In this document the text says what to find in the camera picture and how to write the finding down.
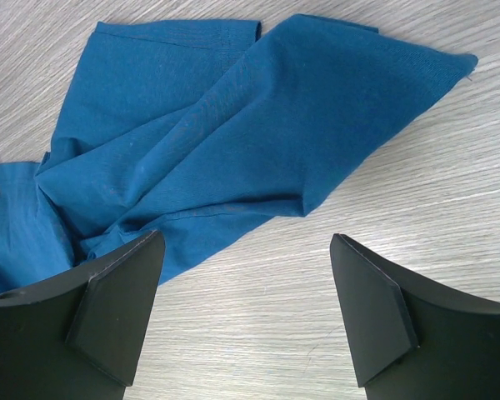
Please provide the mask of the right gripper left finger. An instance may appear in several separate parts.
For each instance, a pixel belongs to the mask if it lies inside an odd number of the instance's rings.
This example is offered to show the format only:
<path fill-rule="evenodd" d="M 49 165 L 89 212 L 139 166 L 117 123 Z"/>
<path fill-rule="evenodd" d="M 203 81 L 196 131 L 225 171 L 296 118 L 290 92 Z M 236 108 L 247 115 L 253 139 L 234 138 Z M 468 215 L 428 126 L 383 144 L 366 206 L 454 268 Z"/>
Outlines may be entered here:
<path fill-rule="evenodd" d="M 0 294 L 0 399 L 121 399 L 132 386 L 163 268 L 150 232 Z"/>

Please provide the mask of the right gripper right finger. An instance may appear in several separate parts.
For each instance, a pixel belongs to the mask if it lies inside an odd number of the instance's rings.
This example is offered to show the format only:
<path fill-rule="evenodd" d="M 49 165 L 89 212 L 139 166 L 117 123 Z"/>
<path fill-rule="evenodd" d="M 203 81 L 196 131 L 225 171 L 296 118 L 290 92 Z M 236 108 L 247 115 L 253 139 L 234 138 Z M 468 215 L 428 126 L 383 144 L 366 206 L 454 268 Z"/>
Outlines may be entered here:
<path fill-rule="evenodd" d="M 344 234 L 332 273 L 369 399 L 500 399 L 500 302 L 445 286 Z"/>

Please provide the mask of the blue mickey t shirt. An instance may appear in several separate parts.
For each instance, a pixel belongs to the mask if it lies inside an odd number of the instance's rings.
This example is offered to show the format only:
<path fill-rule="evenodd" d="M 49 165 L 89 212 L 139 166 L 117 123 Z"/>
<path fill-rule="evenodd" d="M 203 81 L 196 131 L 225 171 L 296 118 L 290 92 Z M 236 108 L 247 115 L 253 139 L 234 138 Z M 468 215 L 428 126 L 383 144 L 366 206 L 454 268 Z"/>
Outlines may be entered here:
<path fill-rule="evenodd" d="M 297 14 L 99 23 L 38 162 L 0 163 L 0 293 L 145 232 L 162 280 L 275 217 L 304 217 L 477 65 Z"/>

